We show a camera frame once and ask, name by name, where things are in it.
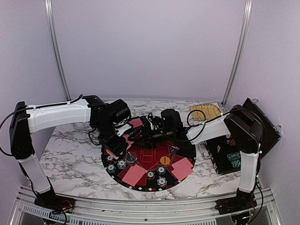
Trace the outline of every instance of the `orange poker chip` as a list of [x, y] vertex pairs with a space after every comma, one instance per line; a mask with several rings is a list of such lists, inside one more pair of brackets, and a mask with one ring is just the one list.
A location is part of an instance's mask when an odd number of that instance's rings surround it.
[[171, 160], [170, 160], [170, 158], [167, 157], [167, 156], [163, 156], [163, 157], [160, 158], [160, 163], [161, 163], [162, 165], [169, 165], [170, 162], [171, 162]]

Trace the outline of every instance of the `marble table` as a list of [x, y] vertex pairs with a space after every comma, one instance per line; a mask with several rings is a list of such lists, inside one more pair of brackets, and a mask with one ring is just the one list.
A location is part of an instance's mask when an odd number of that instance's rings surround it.
[[[126, 100], [132, 116], [147, 115], [172, 108], [180, 113], [186, 126], [189, 106], [205, 104], [197, 101]], [[101, 161], [99, 146], [88, 138], [88, 124], [68, 124], [56, 127], [40, 159], [56, 193], [81, 197], [118, 200], [168, 200], [184, 199], [235, 192], [240, 173], [219, 176], [211, 160], [205, 160], [200, 152], [194, 172], [180, 184], [158, 192], [131, 190], [114, 181]]]

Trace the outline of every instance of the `white marble tabletop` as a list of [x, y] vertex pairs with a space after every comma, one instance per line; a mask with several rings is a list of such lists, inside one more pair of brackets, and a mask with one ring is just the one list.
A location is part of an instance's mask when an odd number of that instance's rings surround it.
[[[132, 116], [147, 115], [172, 108], [180, 113], [186, 126], [189, 106], [208, 102], [171, 100], [126, 100]], [[140, 192], [122, 186], [111, 178], [101, 161], [101, 149], [93, 145], [88, 124], [56, 127], [40, 163], [56, 193], [81, 197], [119, 200], [164, 200], [203, 197], [236, 191], [240, 173], [219, 176], [211, 160], [197, 152], [194, 172], [180, 184], [158, 192]]]

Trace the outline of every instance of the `ventilation grille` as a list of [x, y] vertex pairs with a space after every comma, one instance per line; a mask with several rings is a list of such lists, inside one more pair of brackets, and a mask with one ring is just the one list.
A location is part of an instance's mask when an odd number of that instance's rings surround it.
[[[24, 205], [23, 211], [27, 212], [29, 214], [35, 215], [37, 217], [42, 217], [46, 218], [52, 221], [64, 221], [65, 217], [61, 214], [59, 215], [53, 215], [50, 213], [49, 210], [44, 210], [41, 208], [36, 208], [35, 206], [31, 205]], [[67, 215], [68, 220], [67, 224], [68, 225], [129, 225], [125, 223], [107, 223], [107, 222], [102, 222], [102, 221], [96, 221], [96, 220], [90, 220], [90, 219], [85, 219], [85, 218], [78, 218], [74, 217], [73, 215], [68, 214]], [[168, 225], [217, 225], [216, 219], [209, 219], [209, 220], [202, 220], [202, 221], [197, 221], [193, 223], [175, 223], [175, 224], [168, 224]]]

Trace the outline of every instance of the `vertical metal post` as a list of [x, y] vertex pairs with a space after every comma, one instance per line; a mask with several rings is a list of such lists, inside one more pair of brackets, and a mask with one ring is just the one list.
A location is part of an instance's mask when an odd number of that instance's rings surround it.
[[251, 15], [251, 10], [252, 10], [252, 2], [253, 2], [253, 0], [246, 0], [244, 18], [243, 18], [243, 22], [242, 22], [242, 28], [241, 28], [241, 31], [240, 31], [239, 45], [238, 45], [238, 49], [237, 49], [237, 52], [236, 52], [236, 55], [235, 55], [235, 59], [234, 59], [234, 63], [233, 63], [233, 66], [232, 66], [230, 78], [229, 78], [229, 81], [228, 81], [228, 84], [227, 84], [227, 88], [226, 88], [226, 91], [225, 91], [225, 94], [224, 94], [223, 100], [222, 100], [222, 104], [224, 106], [226, 106], [226, 104], [228, 102], [228, 98], [229, 98], [229, 96], [231, 94], [231, 91], [233, 89], [233, 84], [234, 84], [234, 80], [236, 78], [236, 74], [238, 73], [238, 68], [239, 68], [239, 64], [240, 64], [240, 57], [241, 57], [242, 52], [244, 50], [245, 42], [246, 42], [247, 34], [248, 34], [250, 15]]
[[57, 68], [59, 71], [60, 75], [60, 82], [66, 97], [66, 100], [69, 101], [71, 100], [71, 95], [70, 91], [67, 85], [66, 77], [65, 77], [65, 72], [61, 63], [61, 58], [60, 58], [60, 52], [57, 44], [57, 38], [56, 38], [56, 32], [55, 32], [55, 26], [54, 26], [54, 18], [53, 18], [53, 12], [52, 12], [52, 0], [45, 0], [45, 6], [46, 6], [46, 14], [47, 14], [47, 20], [49, 24], [49, 30], [50, 30], [50, 35], [51, 35], [51, 41], [52, 41], [52, 47], [54, 51], [54, 56], [57, 64]]

